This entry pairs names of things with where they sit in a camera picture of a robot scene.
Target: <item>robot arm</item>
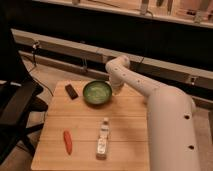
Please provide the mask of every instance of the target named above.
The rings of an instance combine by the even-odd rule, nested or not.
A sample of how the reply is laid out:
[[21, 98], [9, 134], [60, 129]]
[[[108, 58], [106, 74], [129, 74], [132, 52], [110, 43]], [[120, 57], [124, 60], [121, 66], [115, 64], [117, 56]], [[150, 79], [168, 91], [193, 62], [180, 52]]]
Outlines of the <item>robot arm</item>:
[[106, 70], [109, 73], [109, 81], [114, 92], [118, 92], [124, 82], [136, 89], [138, 92], [148, 97], [154, 90], [166, 86], [161, 82], [130, 71], [130, 60], [122, 55], [106, 64]]
[[151, 171], [200, 171], [192, 121], [195, 104], [182, 90], [130, 71], [120, 56], [106, 64], [113, 91], [127, 83], [147, 97]]

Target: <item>carrot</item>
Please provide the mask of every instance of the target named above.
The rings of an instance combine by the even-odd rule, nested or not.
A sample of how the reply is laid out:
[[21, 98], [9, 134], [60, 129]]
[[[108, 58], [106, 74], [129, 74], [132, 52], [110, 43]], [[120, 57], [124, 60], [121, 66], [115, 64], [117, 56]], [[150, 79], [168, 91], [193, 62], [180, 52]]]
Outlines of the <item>carrot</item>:
[[64, 131], [63, 135], [67, 153], [70, 155], [72, 153], [72, 139], [70, 133], [69, 131]]

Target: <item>bowl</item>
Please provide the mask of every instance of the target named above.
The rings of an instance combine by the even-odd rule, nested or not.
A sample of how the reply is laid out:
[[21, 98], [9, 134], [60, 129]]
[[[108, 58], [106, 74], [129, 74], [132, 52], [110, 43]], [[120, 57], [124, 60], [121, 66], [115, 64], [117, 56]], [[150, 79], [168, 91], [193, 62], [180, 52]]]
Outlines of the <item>bowl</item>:
[[112, 96], [112, 89], [105, 81], [92, 81], [84, 86], [84, 100], [93, 105], [108, 102]]

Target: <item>wooden table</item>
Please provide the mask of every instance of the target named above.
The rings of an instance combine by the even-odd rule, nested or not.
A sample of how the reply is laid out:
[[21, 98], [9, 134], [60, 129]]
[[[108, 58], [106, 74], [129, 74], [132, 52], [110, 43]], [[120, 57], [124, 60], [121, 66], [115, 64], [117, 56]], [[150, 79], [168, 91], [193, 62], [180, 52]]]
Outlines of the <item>wooden table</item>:
[[[71, 83], [79, 97], [71, 100], [64, 86]], [[144, 98], [125, 85], [103, 106], [87, 105], [82, 89], [87, 82], [59, 82], [49, 106], [32, 162], [32, 170], [149, 171], [147, 118]], [[109, 118], [110, 138], [106, 160], [96, 159], [101, 122]], [[68, 155], [63, 131], [69, 130], [73, 151]]]

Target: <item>office chair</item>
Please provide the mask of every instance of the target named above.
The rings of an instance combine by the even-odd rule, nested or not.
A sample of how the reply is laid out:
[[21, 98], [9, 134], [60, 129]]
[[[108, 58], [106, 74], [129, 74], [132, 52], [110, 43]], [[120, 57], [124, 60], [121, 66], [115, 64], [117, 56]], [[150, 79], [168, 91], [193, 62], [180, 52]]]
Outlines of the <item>office chair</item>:
[[47, 104], [37, 95], [43, 88], [25, 68], [4, 11], [0, 6], [0, 164], [19, 141], [33, 156], [35, 149], [28, 134], [42, 129], [43, 124], [26, 128], [31, 111], [46, 111]]

